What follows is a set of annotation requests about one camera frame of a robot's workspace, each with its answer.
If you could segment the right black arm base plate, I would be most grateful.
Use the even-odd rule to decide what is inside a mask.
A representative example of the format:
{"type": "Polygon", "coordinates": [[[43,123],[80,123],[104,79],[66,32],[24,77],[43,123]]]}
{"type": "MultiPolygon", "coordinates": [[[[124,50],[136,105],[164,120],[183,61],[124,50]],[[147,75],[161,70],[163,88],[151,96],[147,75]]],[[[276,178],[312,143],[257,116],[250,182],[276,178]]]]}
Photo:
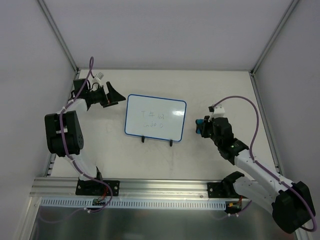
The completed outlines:
{"type": "Polygon", "coordinates": [[[224,199],[228,198],[226,188],[221,182],[207,182],[207,195],[209,199],[224,199]]]}

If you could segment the blue whiteboard eraser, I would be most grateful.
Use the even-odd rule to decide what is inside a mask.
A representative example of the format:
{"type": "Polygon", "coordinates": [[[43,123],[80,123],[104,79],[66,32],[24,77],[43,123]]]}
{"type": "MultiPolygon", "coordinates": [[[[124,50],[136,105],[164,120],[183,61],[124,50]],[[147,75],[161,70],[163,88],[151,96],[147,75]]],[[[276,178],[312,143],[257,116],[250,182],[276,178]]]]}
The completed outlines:
{"type": "Polygon", "coordinates": [[[195,124],[196,124],[196,130],[195,130],[196,133],[201,135],[202,134],[204,120],[203,119],[196,119],[195,120],[195,124]]]}

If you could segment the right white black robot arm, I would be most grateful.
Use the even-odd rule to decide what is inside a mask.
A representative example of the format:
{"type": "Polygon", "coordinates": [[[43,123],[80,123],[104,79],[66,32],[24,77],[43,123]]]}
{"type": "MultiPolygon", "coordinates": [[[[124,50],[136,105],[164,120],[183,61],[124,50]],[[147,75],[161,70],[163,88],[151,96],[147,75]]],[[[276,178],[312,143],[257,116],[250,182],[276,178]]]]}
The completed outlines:
{"type": "Polygon", "coordinates": [[[226,117],[205,116],[195,122],[196,133],[211,139],[223,159],[249,174],[249,180],[241,172],[224,178],[223,190],[230,197],[241,195],[272,215],[275,223],[291,234],[312,221],[311,231],[317,229],[316,212],[310,190],[302,181],[297,183],[263,165],[250,148],[234,137],[232,126],[226,117]]]}

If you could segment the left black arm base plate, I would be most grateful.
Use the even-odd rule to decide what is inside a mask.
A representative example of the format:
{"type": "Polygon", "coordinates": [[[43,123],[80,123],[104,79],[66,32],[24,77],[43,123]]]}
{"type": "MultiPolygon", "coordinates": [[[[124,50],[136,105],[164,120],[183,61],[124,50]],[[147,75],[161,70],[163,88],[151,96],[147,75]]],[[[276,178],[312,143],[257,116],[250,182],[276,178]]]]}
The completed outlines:
{"type": "Polygon", "coordinates": [[[103,182],[111,188],[108,189],[104,184],[98,183],[93,180],[78,180],[77,181],[77,186],[75,190],[75,194],[77,196],[111,196],[111,192],[113,196],[118,196],[119,195],[119,190],[120,190],[120,181],[118,180],[109,180],[109,179],[104,179],[103,182]]]}

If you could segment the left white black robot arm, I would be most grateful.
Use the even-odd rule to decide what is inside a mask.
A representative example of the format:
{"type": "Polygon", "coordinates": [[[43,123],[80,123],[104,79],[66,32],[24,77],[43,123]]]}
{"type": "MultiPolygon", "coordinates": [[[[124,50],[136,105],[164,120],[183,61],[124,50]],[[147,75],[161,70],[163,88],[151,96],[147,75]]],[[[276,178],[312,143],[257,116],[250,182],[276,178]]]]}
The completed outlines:
{"type": "Polygon", "coordinates": [[[126,98],[116,91],[110,82],[89,89],[87,80],[73,81],[74,96],[66,106],[56,113],[44,117],[47,147],[50,153],[65,159],[78,173],[78,179],[88,181],[87,189],[93,195],[104,191],[105,184],[98,167],[84,153],[84,136],[79,116],[86,113],[92,105],[103,108],[117,105],[126,98]]]}

